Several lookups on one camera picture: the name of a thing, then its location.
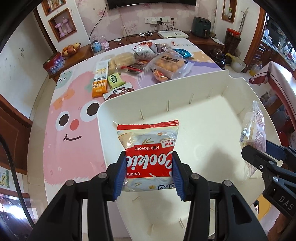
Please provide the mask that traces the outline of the dark green air fryer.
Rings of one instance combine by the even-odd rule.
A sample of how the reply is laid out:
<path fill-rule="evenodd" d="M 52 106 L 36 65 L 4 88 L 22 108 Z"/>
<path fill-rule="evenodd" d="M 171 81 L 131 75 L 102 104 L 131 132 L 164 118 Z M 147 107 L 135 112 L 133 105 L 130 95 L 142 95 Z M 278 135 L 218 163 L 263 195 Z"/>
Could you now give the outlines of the dark green air fryer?
<path fill-rule="evenodd" d="M 191 33 L 199 38 L 209 38 L 211 22 L 208 19 L 195 16 L 192 23 Z"/>

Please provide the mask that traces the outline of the clear bag blue label bread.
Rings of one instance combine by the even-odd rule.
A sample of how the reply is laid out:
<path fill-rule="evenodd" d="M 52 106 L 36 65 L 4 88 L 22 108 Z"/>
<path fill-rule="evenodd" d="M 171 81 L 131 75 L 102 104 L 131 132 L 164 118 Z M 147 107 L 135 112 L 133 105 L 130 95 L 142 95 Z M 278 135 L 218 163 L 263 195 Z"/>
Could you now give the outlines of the clear bag blue label bread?
<path fill-rule="evenodd" d="M 266 152 L 266 132 L 263 113 L 259 103 L 252 101 L 251 110 L 244 116 L 240 136 L 241 148 L 252 146 L 260 152 Z"/>

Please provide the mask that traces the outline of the red white cookie packet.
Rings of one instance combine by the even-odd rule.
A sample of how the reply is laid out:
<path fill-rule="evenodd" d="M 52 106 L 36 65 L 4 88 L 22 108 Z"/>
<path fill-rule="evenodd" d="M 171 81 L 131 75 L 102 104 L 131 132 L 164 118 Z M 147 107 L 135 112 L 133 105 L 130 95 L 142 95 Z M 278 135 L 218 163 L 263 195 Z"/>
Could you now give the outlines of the red white cookie packet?
<path fill-rule="evenodd" d="M 175 187 L 172 153 L 179 121 L 118 125 L 117 135 L 125 149 L 126 175 L 123 191 L 141 192 Z"/>

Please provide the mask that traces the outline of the blue foil snack packet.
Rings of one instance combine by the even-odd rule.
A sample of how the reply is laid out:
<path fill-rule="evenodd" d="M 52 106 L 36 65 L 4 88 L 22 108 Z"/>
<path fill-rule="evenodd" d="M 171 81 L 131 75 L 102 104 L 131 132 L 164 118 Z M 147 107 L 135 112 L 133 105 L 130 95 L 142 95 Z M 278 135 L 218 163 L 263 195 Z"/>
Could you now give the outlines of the blue foil snack packet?
<path fill-rule="evenodd" d="M 193 58 L 194 55 L 189 52 L 188 50 L 185 50 L 185 49 L 180 49 L 180 48 L 177 48 L 177 49 L 173 49 L 175 52 L 177 52 L 178 54 L 180 54 L 184 59 L 190 59 L 190 58 Z"/>

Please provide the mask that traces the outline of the dark ceramic jar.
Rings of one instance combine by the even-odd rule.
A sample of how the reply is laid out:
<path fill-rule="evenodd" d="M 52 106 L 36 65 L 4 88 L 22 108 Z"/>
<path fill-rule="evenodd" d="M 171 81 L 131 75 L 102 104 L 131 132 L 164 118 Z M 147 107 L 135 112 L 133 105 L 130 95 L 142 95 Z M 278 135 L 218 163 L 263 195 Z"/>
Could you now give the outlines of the dark ceramic jar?
<path fill-rule="evenodd" d="M 221 49 L 211 49 L 209 51 L 209 56 L 222 70 L 225 69 L 226 56 Z"/>

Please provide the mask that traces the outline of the cartoon printed table mat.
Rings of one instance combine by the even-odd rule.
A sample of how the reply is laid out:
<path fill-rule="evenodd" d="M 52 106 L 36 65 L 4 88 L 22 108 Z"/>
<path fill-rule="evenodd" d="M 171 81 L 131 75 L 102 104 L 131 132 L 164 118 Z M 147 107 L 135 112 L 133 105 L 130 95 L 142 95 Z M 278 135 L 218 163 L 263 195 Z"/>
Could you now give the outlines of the cartoon printed table mat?
<path fill-rule="evenodd" d="M 98 54 L 59 76 L 49 107 L 43 147 L 48 201 L 67 180 L 89 180 L 106 170 L 97 121 L 104 97 L 92 97 L 92 82 L 97 63 L 133 55 L 134 46 L 129 44 Z"/>

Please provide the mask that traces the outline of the clear bag rice crackers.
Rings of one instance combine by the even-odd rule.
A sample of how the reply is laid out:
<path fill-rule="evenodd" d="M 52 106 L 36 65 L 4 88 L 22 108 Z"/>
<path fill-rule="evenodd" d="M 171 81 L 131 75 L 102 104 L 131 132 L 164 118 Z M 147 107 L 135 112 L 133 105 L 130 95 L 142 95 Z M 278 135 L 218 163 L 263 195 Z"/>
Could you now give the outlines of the clear bag rice crackers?
<path fill-rule="evenodd" d="M 131 52 L 125 52 L 112 57 L 108 62 L 108 75 L 119 72 L 123 66 L 136 63 L 136 59 Z"/>

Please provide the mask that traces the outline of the red white chips bag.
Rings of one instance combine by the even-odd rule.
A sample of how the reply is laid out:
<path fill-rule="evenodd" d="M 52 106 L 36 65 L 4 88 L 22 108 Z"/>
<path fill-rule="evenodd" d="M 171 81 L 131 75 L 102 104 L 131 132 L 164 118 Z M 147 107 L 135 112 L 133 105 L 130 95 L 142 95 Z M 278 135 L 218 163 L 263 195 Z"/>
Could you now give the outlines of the red white chips bag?
<path fill-rule="evenodd" d="M 142 42 L 132 48 L 134 57 L 138 60 L 150 61 L 158 55 L 158 49 L 153 42 Z"/>

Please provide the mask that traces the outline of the brown chocolate snack packet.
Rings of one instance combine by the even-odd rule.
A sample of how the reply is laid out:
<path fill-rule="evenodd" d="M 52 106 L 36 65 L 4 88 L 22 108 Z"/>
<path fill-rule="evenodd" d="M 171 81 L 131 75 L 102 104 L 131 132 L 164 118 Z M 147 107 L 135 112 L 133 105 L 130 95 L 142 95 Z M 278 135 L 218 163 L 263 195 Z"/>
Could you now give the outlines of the brown chocolate snack packet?
<path fill-rule="evenodd" d="M 112 99 L 114 97 L 118 97 L 120 95 L 129 93 L 134 91 L 133 87 L 128 86 L 120 86 L 118 88 L 115 88 L 113 90 L 111 90 L 110 92 L 107 92 L 106 94 L 103 94 L 104 100 L 109 100 Z"/>

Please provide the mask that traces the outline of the wooden door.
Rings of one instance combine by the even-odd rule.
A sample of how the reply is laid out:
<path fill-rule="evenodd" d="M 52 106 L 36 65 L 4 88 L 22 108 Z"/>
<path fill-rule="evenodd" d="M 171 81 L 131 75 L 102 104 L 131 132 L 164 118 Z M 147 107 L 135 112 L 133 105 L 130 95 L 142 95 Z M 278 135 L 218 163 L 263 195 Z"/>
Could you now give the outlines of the wooden door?
<path fill-rule="evenodd" d="M 1 136 L 6 141 L 16 172 L 27 174 L 27 157 L 33 122 L 1 96 Z"/>

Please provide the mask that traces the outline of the orange puffs tray packet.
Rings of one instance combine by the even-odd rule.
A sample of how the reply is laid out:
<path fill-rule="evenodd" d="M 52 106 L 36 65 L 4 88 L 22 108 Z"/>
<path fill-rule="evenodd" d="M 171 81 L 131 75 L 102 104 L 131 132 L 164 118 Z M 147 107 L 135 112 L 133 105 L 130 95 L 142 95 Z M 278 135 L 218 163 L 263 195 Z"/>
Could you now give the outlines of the orange puffs tray packet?
<path fill-rule="evenodd" d="M 149 61 L 146 70 L 152 72 L 159 82 L 185 77 L 191 71 L 193 63 L 184 59 L 176 51 L 168 50 Z"/>

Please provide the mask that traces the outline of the white set-top box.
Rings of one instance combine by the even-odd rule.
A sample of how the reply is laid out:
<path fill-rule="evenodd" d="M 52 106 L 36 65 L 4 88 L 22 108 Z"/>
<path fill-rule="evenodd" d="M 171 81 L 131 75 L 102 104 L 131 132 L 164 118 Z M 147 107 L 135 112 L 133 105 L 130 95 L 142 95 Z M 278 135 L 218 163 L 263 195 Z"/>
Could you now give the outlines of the white set-top box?
<path fill-rule="evenodd" d="M 175 31 L 158 31 L 157 32 L 158 36 L 163 38 L 163 39 L 176 39 L 176 38 L 184 38 L 188 39 L 189 35 L 186 33 L 175 30 Z"/>

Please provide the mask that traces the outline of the red topped dark stand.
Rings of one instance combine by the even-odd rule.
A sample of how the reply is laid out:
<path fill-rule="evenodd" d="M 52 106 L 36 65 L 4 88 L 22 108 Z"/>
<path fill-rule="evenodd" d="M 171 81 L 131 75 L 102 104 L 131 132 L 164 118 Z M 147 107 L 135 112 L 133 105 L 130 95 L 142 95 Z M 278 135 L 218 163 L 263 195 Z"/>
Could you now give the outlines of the red topped dark stand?
<path fill-rule="evenodd" d="M 231 54 L 234 55 L 235 50 L 237 49 L 239 43 L 241 41 L 240 33 L 236 30 L 228 28 L 225 34 L 225 48 L 223 53 L 224 54 Z"/>

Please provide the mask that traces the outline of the green yellow snack packet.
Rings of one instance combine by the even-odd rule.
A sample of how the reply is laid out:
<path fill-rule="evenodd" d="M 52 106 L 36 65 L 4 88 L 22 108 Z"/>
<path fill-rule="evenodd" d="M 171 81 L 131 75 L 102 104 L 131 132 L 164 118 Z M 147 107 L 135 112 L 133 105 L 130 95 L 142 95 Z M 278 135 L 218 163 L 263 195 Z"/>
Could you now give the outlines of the green yellow snack packet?
<path fill-rule="evenodd" d="M 113 73 L 107 77 L 108 83 L 111 89 L 115 89 L 120 87 L 121 85 L 126 84 L 125 81 L 122 80 L 119 73 Z"/>

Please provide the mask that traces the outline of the orange oats bar packet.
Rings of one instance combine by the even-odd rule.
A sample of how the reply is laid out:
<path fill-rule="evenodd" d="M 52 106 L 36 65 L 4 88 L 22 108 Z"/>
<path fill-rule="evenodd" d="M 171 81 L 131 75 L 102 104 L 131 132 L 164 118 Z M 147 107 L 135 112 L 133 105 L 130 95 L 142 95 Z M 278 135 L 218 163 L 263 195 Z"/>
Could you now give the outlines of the orange oats bar packet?
<path fill-rule="evenodd" d="M 95 75 L 92 84 L 92 97 L 97 98 L 107 93 L 108 61 L 96 63 Z"/>

